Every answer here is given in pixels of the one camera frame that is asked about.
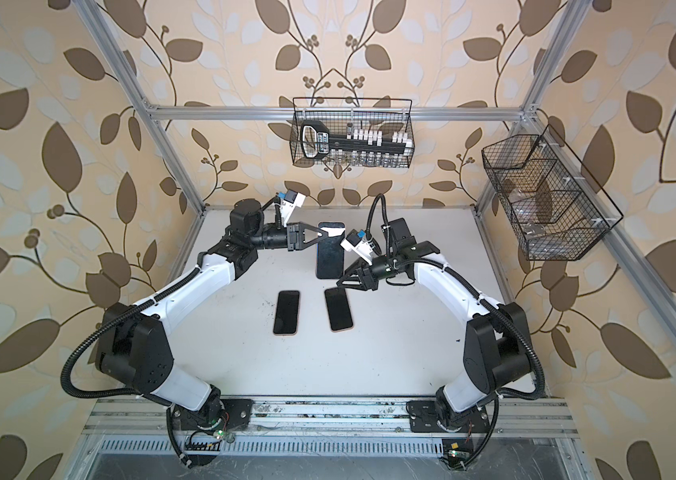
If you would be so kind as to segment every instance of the wire basket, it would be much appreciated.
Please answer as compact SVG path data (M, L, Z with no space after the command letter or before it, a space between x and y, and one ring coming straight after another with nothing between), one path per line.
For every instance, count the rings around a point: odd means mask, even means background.
M293 99L290 152L293 165L408 168L416 146L412 100L362 98ZM372 106L361 106L372 102Z
M487 176L528 260L580 260L623 219L583 163L585 176L563 165L552 147L556 138L546 127L541 135L514 135L482 149ZM618 213L601 211L583 181L596 184L593 191L601 191Z

